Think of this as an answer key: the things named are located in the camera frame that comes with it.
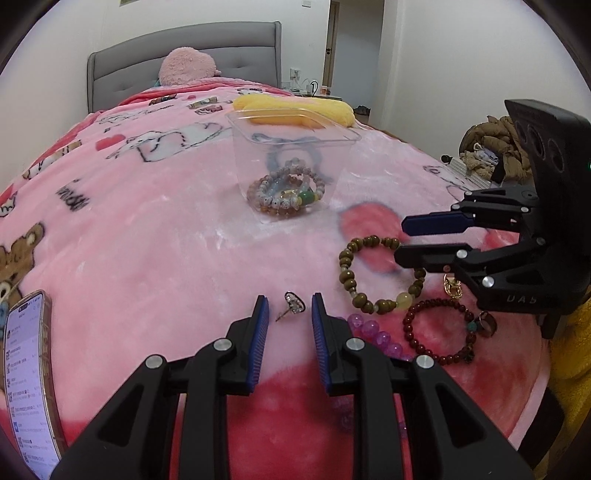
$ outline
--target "pink blanket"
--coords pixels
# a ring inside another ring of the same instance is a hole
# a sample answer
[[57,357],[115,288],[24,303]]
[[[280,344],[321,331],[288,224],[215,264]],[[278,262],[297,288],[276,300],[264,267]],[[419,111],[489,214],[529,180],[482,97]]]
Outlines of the pink blanket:
[[[308,304],[320,291],[329,314],[354,313],[338,280],[347,242],[371,234],[408,241],[405,215],[447,210],[461,198],[465,185],[436,160],[359,130],[328,209],[258,222],[236,183],[225,118],[238,90],[249,87],[223,81],[153,89],[91,115],[0,199],[7,250],[36,223],[44,228],[19,289],[42,288],[53,300],[51,357],[69,443],[148,355],[194,355],[250,314],[259,294],[269,298],[271,317],[285,309],[286,291]],[[164,95],[176,97],[153,102]],[[189,108],[212,96],[217,104]],[[482,229],[428,240],[458,239],[484,248],[515,241]],[[354,270],[370,299],[395,298],[412,283],[413,272],[381,249],[359,254]],[[444,295],[442,275],[427,275],[421,298]],[[478,311],[466,288],[462,303]],[[321,387],[309,312],[271,324],[255,394],[229,399],[235,480],[350,477],[352,437]],[[453,313],[417,317],[429,348],[463,345],[465,323]],[[378,320],[410,353],[402,316]],[[518,446],[547,382],[547,345],[531,316],[495,317],[499,331],[479,339],[474,363],[445,368]],[[0,421],[10,431],[3,400]],[[176,458],[178,431],[174,448]]]

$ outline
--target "smartphone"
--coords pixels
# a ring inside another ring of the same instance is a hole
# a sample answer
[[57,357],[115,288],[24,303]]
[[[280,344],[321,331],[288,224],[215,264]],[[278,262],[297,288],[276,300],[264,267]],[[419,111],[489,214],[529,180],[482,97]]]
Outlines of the smartphone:
[[51,300],[38,290],[8,313],[4,328],[4,391],[21,456],[48,480],[66,449],[51,376]]

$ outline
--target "yellow pillow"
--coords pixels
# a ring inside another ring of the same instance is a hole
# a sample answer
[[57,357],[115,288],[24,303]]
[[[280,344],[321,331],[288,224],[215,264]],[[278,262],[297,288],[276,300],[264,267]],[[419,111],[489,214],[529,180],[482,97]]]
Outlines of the yellow pillow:
[[[299,97],[275,97],[265,94],[242,95],[234,100],[234,110],[267,110],[285,108],[303,108],[319,113],[343,127],[352,127],[355,124],[353,109],[339,100],[322,98],[299,98]],[[302,125],[308,128],[321,128],[317,122],[306,119],[301,115],[266,117],[256,119],[256,123],[271,125]]]

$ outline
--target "clear plastic container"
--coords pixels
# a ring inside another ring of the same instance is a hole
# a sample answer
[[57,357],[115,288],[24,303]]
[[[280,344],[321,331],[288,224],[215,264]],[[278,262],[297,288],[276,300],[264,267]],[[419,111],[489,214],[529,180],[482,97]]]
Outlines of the clear plastic container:
[[326,207],[361,136],[304,109],[228,114],[236,172],[246,201],[263,222]]

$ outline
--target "yellow cloth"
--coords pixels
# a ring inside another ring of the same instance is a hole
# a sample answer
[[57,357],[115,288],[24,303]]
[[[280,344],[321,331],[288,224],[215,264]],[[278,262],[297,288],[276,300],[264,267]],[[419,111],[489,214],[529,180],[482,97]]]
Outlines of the yellow cloth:
[[573,440],[591,408],[591,301],[570,317],[550,348],[550,388],[564,410],[564,426],[550,450],[550,467]]
[[[271,95],[242,95],[234,100],[234,110],[267,110],[272,108],[303,108],[315,113],[319,113],[332,121],[343,125],[343,127],[352,127],[355,124],[355,115],[353,109],[339,100],[330,100],[322,98],[300,98],[300,97],[274,97]],[[302,116],[294,115],[289,117],[268,117],[265,123],[303,125],[304,127],[318,128],[316,122],[312,125]]]

